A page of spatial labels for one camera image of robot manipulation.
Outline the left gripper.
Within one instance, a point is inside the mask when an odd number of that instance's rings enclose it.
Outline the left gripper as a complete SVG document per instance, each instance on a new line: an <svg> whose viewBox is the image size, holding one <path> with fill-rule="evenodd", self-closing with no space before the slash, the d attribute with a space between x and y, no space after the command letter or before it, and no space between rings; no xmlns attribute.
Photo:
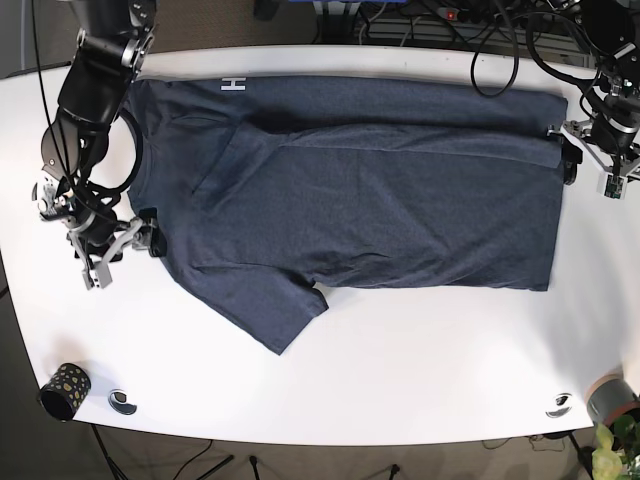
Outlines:
<svg viewBox="0 0 640 480"><path fill-rule="evenodd" d="M630 182L639 181L639 145L632 142L624 153L610 153L591 134L593 121L564 121L549 125L546 135L561 145L563 182L573 185L578 166L589 159L599 172L597 192L609 199L623 199Z"/></svg>

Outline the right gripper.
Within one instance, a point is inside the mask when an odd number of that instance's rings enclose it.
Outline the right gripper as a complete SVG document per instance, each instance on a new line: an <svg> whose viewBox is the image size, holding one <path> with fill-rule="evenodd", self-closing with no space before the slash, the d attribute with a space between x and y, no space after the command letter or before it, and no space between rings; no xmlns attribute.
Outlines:
<svg viewBox="0 0 640 480"><path fill-rule="evenodd" d="M156 226L139 217L129 222L88 214L82 221L69 221L67 239L83 264L82 278L87 290L106 288L112 282L109 264L121 259L132 247L151 257L163 256L163 236Z"/></svg>

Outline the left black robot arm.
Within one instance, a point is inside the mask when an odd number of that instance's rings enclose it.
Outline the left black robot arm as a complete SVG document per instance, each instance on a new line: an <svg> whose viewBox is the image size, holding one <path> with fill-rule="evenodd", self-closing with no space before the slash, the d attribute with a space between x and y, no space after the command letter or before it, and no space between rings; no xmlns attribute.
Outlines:
<svg viewBox="0 0 640 480"><path fill-rule="evenodd" d="M580 91L578 104L587 118L566 120L549 126L547 134L562 145L564 183L572 184L577 167L588 156L600 171L598 191L607 198L624 198L629 183L639 180L639 26L629 9L617 1L549 1L516 14L501 1L492 30L504 26L513 49L513 67L507 84L497 92L485 92L476 82L477 48L470 66L473 89L485 98L495 98L514 84L520 62L515 23L524 18L525 46L531 60L554 79ZM583 53L592 57L595 74L579 78L546 63L536 49L538 23L552 18L566 26L568 35Z"/></svg>

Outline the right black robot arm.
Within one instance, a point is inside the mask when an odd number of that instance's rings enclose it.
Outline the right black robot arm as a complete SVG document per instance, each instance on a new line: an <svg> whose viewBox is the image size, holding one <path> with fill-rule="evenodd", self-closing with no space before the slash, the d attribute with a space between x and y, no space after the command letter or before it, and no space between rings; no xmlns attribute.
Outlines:
<svg viewBox="0 0 640 480"><path fill-rule="evenodd" d="M143 209L129 221L120 220L114 211L142 165L142 132L123 104L154 41L157 4L73 1L70 6L80 24L77 50L56 114L46 118L43 167L31 197L42 220L65 225L66 238L83 264L86 288L105 288L112 281L109 265L121 260L125 248L156 258L167 248L156 209ZM90 176L106 156L117 119L133 132L135 159L120 185L106 187Z"/></svg>

